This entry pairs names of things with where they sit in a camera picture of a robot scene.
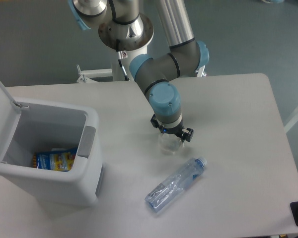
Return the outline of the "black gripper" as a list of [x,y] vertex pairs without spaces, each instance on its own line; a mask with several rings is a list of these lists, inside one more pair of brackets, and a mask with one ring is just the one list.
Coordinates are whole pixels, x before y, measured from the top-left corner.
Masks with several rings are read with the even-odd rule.
[[182,118],[164,118],[160,121],[156,118],[155,114],[150,119],[151,124],[154,128],[157,128],[161,133],[174,134],[180,137],[182,143],[191,142],[194,130],[191,128],[183,127]]

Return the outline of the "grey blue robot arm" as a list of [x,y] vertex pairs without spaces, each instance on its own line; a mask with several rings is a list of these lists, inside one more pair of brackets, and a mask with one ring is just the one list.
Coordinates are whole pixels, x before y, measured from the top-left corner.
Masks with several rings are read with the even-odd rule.
[[169,53],[152,58],[147,46],[154,34],[150,19],[137,0],[71,0],[82,30],[96,28],[102,43],[114,51],[113,78],[137,83],[153,109],[151,123],[162,134],[189,142],[193,129],[183,125],[180,94],[172,80],[197,72],[209,62],[209,51],[197,41],[182,0],[157,0]]

